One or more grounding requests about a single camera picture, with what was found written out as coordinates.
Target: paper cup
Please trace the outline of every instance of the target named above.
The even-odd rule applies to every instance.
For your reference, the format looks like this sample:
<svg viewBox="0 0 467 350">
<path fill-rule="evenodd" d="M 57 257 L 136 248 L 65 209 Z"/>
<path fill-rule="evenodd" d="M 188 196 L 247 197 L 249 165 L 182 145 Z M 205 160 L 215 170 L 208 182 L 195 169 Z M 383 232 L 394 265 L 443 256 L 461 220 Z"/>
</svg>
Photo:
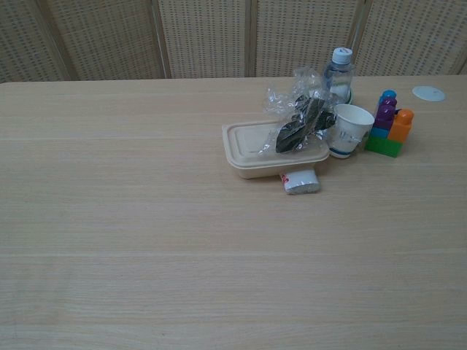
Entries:
<svg viewBox="0 0 467 350">
<path fill-rule="evenodd" d="M 334 107 L 336 124 L 330 129 L 329 150 L 336 158 L 348 158 L 371 129 L 374 118 L 370 112 L 352 104 Z"/>
</svg>

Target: green block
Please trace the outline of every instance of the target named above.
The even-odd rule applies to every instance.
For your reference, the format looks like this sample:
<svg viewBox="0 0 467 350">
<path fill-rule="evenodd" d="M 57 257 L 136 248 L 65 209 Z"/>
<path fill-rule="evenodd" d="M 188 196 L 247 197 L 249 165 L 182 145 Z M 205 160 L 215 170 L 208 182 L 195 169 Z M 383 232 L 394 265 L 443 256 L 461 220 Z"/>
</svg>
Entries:
<svg viewBox="0 0 467 350">
<path fill-rule="evenodd" d="M 381 139 L 380 137 L 376 136 L 369 136 L 368 141 L 366 142 L 365 149 L 368 151 L 381 153 L 382 155 L 389 155 L 390 157 L 397 157 L 399 152 L 401 151 L 402 143 L 388 140 L 388 139 Z"/>
</svg>

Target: wall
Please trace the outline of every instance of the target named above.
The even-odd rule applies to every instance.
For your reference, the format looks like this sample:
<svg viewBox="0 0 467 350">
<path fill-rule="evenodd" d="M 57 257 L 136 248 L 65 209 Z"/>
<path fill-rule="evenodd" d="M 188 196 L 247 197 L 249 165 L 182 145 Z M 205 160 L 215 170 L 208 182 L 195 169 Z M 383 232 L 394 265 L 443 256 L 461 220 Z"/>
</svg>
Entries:
<svg viewBox="0 0 467 350">
<path fill-rule="evenodd" d="M 466 74 L 467 0 L 0 0 L 0 82 Z"/>
</svg>

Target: wicker panel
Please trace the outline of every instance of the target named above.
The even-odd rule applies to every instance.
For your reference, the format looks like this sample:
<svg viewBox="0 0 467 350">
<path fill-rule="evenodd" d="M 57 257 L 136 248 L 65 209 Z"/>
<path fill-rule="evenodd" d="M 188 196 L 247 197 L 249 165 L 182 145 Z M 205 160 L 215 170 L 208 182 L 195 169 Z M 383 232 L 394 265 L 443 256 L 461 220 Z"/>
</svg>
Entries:
<svg viewBox="0 0 467 350">
<path fill-rule="evenodd" d="M 82 80 L 162 77 L 147 0 L 47 0 Z"/>
<path fill-rule="evenodd" d="M 0 47 L 0 82 L 63 80 L 26 0 L 0 1 Z"/>
<path fill-rule="evenodd" d="M 256 75 L 291 75 L 309 64 L 319 71 L 345 46 L 357 7 L 353 0 L 258 0 Z"/>
<path fill-rule="evenodd" d="M 159 0 L 174 78 L 244 76 L 244 0 Z"/>
<path fill-rule="evenodd" d="M 356 64 L 360 75 L 449 74 L 465 45 L 466 0 L 374 0 Z"/>
</svg>

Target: beige container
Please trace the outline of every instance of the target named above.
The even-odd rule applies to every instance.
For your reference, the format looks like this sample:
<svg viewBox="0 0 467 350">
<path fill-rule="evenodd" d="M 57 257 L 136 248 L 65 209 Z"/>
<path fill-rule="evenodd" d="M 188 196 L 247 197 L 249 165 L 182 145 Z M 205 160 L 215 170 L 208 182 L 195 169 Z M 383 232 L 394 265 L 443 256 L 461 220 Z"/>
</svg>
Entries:
<svg viewBox="0 0 467 350">
<path fill-rule="evenodd" d="M 287 154 L 274 151 L 259 155 L 269 132 L 277 127 L 277 121 L 244 122 L 224 125 L 223 141 L 225 156 L 240 177 L 252 179 L 279 175 L 303 166 L 313 166 L 329 156 L 328 145 L 318 138 L 312 139 L 306 149 Z"/>
</svg>

